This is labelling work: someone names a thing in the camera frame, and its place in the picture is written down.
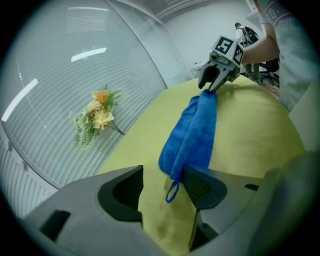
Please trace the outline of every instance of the flower stem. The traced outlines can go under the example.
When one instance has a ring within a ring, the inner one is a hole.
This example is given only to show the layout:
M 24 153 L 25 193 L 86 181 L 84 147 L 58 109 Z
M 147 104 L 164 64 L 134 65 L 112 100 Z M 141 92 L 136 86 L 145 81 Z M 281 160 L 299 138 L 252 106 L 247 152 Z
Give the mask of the flower stem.
M 118 133 L 122 134 L 122 135 L 125 135 L 115 124 L 115 122 L 112 120 L 108 125 L 107 127 L 110 127 L 111 129 L 117 131 Z

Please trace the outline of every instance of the blue towel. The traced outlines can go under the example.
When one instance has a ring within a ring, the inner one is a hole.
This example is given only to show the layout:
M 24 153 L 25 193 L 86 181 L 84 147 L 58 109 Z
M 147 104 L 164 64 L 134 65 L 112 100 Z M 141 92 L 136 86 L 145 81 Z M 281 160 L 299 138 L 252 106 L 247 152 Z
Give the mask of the blue towel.
M 200 96 L 192 97 L 189 106 L 173 128 L 159 158 L 159 167 L 173 181 L 166 201 L 171 202 L 182 183 L 183 165 L 208 168 L 214 147 L 217 122 L 217 96 L 204 90 Z M 171 190 L 176 191 L 168 199 Z

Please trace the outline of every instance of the towel loop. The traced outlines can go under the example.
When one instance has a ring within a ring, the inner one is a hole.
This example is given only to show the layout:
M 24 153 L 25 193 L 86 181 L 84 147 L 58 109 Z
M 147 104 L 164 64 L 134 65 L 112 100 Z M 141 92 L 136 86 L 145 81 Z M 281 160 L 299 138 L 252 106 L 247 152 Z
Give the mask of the towel loop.
M 169 199 L 169 194 L 170 194 L 170 192 L 171 192 L 175 187 L 176 187 L 176 190 L 175 190 L 175 192 L 173 193 L 172 197 Z M 172 183 L 171 187 L 169 188 L 168 193 L 166 194 L 165 201 L 166 201 L 167 203 L 171 203 L 171 202 L 175 199 L 175 197 L 176 197 L 176 195 L 177 195 L 177 193 L 178 193 L 178 190 L 179 190 L 179 182 L 174 181 L 174 182 Z

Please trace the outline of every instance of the yellow flower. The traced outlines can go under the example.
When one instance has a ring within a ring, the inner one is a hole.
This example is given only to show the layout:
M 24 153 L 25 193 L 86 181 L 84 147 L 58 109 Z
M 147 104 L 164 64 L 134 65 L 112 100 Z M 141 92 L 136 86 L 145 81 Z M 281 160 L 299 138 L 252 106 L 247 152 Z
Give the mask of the yellow flower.
M 106 116 L 106 121 L 109 123 L 111 122 L 113 119 L 115 119 L 115 117 L 112 115 L 111 112 L 108 112 L 107 116 Z
M 95 129 L 101 129 L 103 130 L 105 128 L 105 125 L 108 123 L 108 116 L 107 113 L 104 113 L 102 110 L 95 113 L 95 116 L 93 118 L 92 124 Z
M 101 102 L 94 100 L 88 104 L 88 106 L 86 107 L 86 110 L 88 112 L 91 112 L 93 110 L 99 109 L 100 107 L 101 107 Z

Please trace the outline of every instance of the orange flower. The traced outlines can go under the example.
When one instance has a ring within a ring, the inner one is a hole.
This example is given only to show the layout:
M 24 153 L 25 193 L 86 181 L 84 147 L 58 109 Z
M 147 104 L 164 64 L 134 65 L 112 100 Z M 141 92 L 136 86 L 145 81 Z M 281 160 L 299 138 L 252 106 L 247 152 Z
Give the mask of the orange flower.
M 104 103 L 109 100 L 110 91 L 108 90 L 100 90 L 96 93 L 96 100 Z

